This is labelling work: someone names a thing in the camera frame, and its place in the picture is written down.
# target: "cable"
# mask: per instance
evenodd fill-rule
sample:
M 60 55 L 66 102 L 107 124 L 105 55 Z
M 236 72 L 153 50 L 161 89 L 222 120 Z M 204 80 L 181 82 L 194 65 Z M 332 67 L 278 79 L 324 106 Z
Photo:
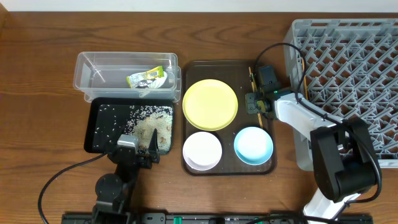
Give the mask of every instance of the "cable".
M 51 182 L 53 182 L 53 180 L 55 180 L 59 175 L 63 174 L 64 172 L 66 172 L 66 171 L 68 171 L 68 170 L 70 170 L 70 169 L 73 169 L 73 168 L 75 168 L 75 167 L 82 166 L 82 165 L 85 165 L 85 164 L 87 164 L 87 163 L 91 163 L 91 162 L 93 162 L 93 161 L 95 161 L 95 160 L 97 160 L 97 159 L 102 158 L 102 157 L 105 156 L 105 155 L 106 155 L 106 154 L 101 154 L 101 155 L 99 155 L 99 156 L 97 156 L 97 157 L 94 157 L 94 158 L 92 158 L 92 159 L 89 159 L 89 160 L 87 160 L 87 161 L 79 162 L 78 164 L 75 164 L 75 165 L 72 165 L 72 166 L 70 166 L 70 167 L 67 167 L 67 168 L 61 170 L 60 172 L 58 172 L 57 174 L 55 174 L 53 177 L 51 177 L 51 179 L 50 179 L 49 181 L 47 181 L 47 183 L 44 185 L 42 191 L 40 192 L 39 199 L 38 199 L 38 201 L 37 201 L 37 208 L 39 209 L 40 217 L 43 219 L 43 222 L 44 222 L 45 224 L 49 224 L 49 221 L 47 221 L 47 219 L 45 218 L 44 213 L 43 213 L 42 199 L 43 199 L 43 195 L 44 195 L 45 190 L 47 189 L 47 187 L 49 187 L 49 185 L 51 184 Z
M 275 216 L 267 216 L 263 218 L 258 218 L 253 221 L 247 222 L 246 224 L 256 224 L 259 222 L 263 221 L 269 221 L 269 220 L 279 220 L 279 219 L 293 219 L 293 220 L 301 220 L 306 223 L 306 221 L 314 221 L 314 222 L 322 222 L 322 223 L 327 223 L 327 224 L 340 224 L 341 222 L 335 221 L 335 220 L 330 220 L 327 218 L 319 218 L 319 217 L 311 217 L 311 216 L 305 216 L 305 215 L 275 215 Z
M 361 200 L 349 200 L 347 202 L 345 202 L 345 204 L 343 205 L 343 207 L 341 208 L 341 210 L 332 218 L 332 220 L 335 220 L 336 218 L 338 218 L 341 213 L 343 213 L 343 210 L 346 207 L 349 207 L 349 205 L 351 203 L 365 203 L 365 202 L 371 202 L 373 200 L 375 200 L 381 193 L 381 187 L 382 187 L 382 182 L 381 182 L 381 171 L 380 171 L 380 167 L 377 166 L 376 164 L 376 159 L 373 158 L 372 156 L 372 151 L 371 149 L 365 145 L 365 143 L 363 143 L 363 141 L 359 138 L 358 135 L 356 135 L 355 133 L 352 132 L 352 130 L 350 130 L 349 128 L 347 128 L 344 124 L 341 124 L 339 121 L 336 121 L 332 118 L 328 117 L 328 113 L 325 112 L 325 114 L 319 113 L 317 110 L 314 110 L 313 108 L 309 107 L 309 105 L 306 105 L 303 101 L 302 98 L 299 97 L 299 92 L 300 92 L 300 87 L 304 81 L 305 78 L 305 74 L 307 73 L 307 61 L 305 59 L 305 56 L 303 54 L 303 52 L 296 46 L 289 44 L 289 43 L 276 43 L 276 44 L 272 44 L 271 46 L 267 47 L 266 49 L 264 49 L 258 56 L 256 61 L 254 62 L 254 72 L 257 73 L 257 67 L 258 67 L 258 62 L 260 57 L 269 49 L 276 47 L 276 46 L 281 46 L 281 45 L 286 45 L 289 47 L 294 48 L 299 54 L 300 57 L 303 60 L 303 72 L 302 72 L 302 76 L 300 78 L 300 80 L 298 81 L 298 85 L 297 85 L 297 89 L 293 90 L 293 92 L 295 93 L 295 98 L 297 100 L 298 103 L 300 103 L 304 108 L 306 108 L 307 110 L 311 111 L 312 113 L 315 113 L 316 115 L 322 117 L 323 119 L 326 119 L 332 123 L 335 123 L 338 127 L 344 129 L 344 131 L 346 131 L 361 147 L 363 147 L 365 149 L 365 153 L 366 155 L 370 158 L 371 160 L 371 164 L 374 170 L 374 173 L 376 175 L 376 184 L 377 184 L 377 190 L 374 193 L 374 195 L 372 197 L 366 198 L 366 199 L 361 199 Z

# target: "brown tray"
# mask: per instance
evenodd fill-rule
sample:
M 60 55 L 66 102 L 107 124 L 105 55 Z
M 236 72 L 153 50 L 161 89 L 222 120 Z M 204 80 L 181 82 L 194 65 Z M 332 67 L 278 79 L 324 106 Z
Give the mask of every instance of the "brown tray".
M 206 171 L 192 169 L 181 155 L 182 167 L 190 175 L 258 175 L 269 174 L 275 169 L 277 164 L 275 142 L 271 158 L 258 166 L 251 166 L 241 161 L 235 154 L 233 146 L 235 136 L 240 130 L 250 126 L 260 128 L 258 116 L 246 112 L 244 99 L 246 93 L 253 92 L 249 77 L 249 67 L 253 63 L 248 60 L 194 61 L 185 67 L 183 93 L 200 80 L 216 79 L 225 82 L 235 91 L 239 104 L 238 113 L 232 123 L 221 130 L 211 132 L 220 140 L 223 147 L 221 160 L 214 168 Z M 264 130 L 274 139 L 272 121 L 267 121 L 264 117 L 261 119 Z M 182 145 L 190 135 L 202 131 L 192 126 L 185 117 L 183 117 L 182 130 Z

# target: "wooden table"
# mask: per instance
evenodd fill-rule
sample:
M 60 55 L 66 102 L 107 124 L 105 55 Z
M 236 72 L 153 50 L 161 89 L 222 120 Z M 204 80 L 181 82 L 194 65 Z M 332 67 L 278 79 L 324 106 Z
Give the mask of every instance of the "wooden table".
M 90 104 L 72 87 L 83 51 L 173 52 L 184 67 L 198 59 L 252 59 L 281 42 L 294 19 L 398 17 L 398 14 L 12 12 L 0 37 L 0 223 L 41 223 L 37 198 L 59 170 L 87 160 L 83 150 Z M 282 48 L 263 60 L 285 86 Z M 292 128 L 275 122 L 278 165 L 265 176 L 192 177 L 181 168 L 182 110 L 176 104 L 169 155 L 141 170 L 132 206 L 178 213 L 299 211 L 316 190 L 312 172 L 297 167 Z M 94 186 L 114 172 L 107 158 L 61 175 L 44 195 L 50 223 L 64 212 L 90 212 Z M 353 205 L 376 223 L 398 220 L 398 170 L 383 170 L 381 196 Z

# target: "black tray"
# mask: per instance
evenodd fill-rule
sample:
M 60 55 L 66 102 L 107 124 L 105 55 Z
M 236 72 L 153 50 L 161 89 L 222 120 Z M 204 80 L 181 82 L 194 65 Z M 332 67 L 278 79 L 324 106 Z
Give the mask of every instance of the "black tray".
M 112 111 L 112 114 L 99 117 L 101 105 L 109 106 L 107 110 Z M 126 106 L 137 106 L 135 108 L 126 108 Z M 84 148 L 86 152 L 90 153 L 104 153 L 102 145 L 105 141 L 108 141 L 112 135 L 115 133 L 120 133 L 121 127 L 126 124 L 127 120 L 131 119 L 131 113 L 137 111 L 140 106 L 167 106 L 172 110 L 172 129 L 171 129 L 171 139 L 173 139 L 173 126 L 174 126 L 174 104 L 169 100 L 143 100 L 143 99 L 127 99 L 127 98 L 96 98 L 91 102 L 90 115 L 88 117 L 88 124 L 86 130 L 86 138 Z M 101 123 L 101 127 L 107 127 L 103 132 L 96 130 L 97 124 Z
M 264 175 L 275 169 L 277 164 L 275 141 L 271 158 L 259 166 L 251 166 L 244 163 L 234 151 L 233 142 L 240 130 L 250 126 L 260 128 L 258 116 L 256 114 L 247 114 L 245 106 L 245 94 L 253 92 L 249 77 L 249 67 L 251 65 L 253 65 L 253 61 L 247 60 L 194 61 L 185 68 L 185 77 L 183 79 L 184 93 L 190 86 L 200 80 L 216 79 L 225 82 L 235 91 L 239 105 L 238 113 L 231 124 L 221 130 L 211 132 L 220 140 L 223 147 L 221 160 L 214 168 L 206 171 L 192 169 L 181 156 L 182 167 L 190 175 Z M 267 121 L 264 117 L 261 119 L 264 130 L 274 140 L 272 121 Z M 185 117 L 183 118 L 182 128 L 182 145 L 190 135 L 202 131 L 192 126 Z

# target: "yellow plate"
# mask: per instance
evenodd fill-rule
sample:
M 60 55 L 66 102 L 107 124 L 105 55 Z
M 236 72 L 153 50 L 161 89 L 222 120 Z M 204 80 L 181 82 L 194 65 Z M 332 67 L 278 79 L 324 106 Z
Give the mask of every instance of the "yellow plate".
M 182 110 L 194 127 L 217 131 L 227 127 L 235 118 L 238 99 L 227 84 L 219 80 L 202 80 L 187 90 Z

